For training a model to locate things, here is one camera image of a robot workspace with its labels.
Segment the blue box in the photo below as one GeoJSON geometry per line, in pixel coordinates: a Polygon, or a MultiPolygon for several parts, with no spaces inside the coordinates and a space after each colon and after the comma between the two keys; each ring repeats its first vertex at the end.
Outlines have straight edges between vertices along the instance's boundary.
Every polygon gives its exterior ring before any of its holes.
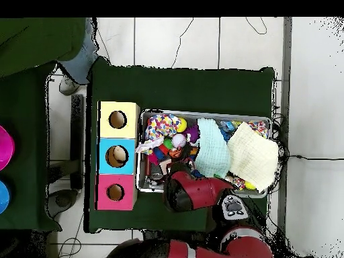
{"type": "Polygon", "coordinates": [[[125,138],[100,138],[99,144],[99,174],[134,174],[135,140],[125,138]],[[123,146],[128,154],[128,160],[123,167],[112,167],[106,161],[106,153],[112,146],[123,146]]]}

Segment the jeans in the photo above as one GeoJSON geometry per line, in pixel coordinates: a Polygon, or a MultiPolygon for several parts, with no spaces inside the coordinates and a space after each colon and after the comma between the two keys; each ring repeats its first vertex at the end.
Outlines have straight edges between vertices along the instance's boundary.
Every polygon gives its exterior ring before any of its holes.
{"type": "Polygon", "coordinates": [[[89,70],[92,64],[97,59],[98,55],[95,53],[97,51],[97,46],[92,40],[93,26],[91,24],[91,18],[86,18],[85,25],[85,38],[83,40],[83,46],[72,60],[59,61],[58,62],[64,67],[68,76],[80,85],[88,84],[87,79],[89,70]]]}

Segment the white ball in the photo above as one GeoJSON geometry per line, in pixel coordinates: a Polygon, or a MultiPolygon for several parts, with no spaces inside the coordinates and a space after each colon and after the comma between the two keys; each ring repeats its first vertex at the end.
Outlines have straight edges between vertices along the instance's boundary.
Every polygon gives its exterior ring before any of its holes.
{"type": "Polygon", "coordinates": [[[172,138],[172,145],[175,148],[184,147],[186,145],[186,138],[183,134],[175,134],[172,138]]]}

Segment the green cloth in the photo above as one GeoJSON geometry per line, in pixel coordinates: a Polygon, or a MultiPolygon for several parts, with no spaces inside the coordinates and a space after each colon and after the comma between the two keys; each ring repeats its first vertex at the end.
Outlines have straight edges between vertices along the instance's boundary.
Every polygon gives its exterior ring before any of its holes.
{"type": "MultiPolygon", "coordinates": [[[[273,69],[197,71],[111,67],[104,58],[99,58],[93,65],[91,76],[88,89],[91,94],[87,97],[91,100],[92,108],[87,107],[87,111],[91,112],[92,131],[91,141],[86,146],[91,150],[90,209],[89,215],[85,215],[89,219],[89,230],[145,228],[206,231],[209,225],[207,209],[169,212],[162,203],[160,193],[139,192],[133,211],[94,210],[97,102],[135,102],[142,110],[152,108],[270,118],[273,69]]],[[[266,214],[267,199],[257,199],[255,202],[266,214]]]]}
{"type": "Polygon", "coordinates": [[[54,69],[49,63],[0,79],[0,125],[13,137],[15,153],[0,171],[11,201],[0,214],[1,229],[60,230],[45,213],[47,105],[45,82],[54,69]]]}
{"type": "Polygon", "coordinates": [[[0,19],[0,77],[43,65],[71,60],[85,37],[85,18],[0,19]]]}

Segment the pink box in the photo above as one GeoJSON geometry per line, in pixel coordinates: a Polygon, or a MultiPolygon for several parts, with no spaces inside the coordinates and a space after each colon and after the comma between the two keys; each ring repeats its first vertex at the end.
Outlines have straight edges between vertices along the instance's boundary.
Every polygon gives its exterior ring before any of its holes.
{"type": "Polygon", "coordinates": [[[98,210],[132,210],[136,197],[134,175],[99,174],[98,201],[96,201],[98,210]],[[108,188],[113,184],[120,185],[124,190],[123,198],[119,201],[113,201],[108,197],[108,188]]]}

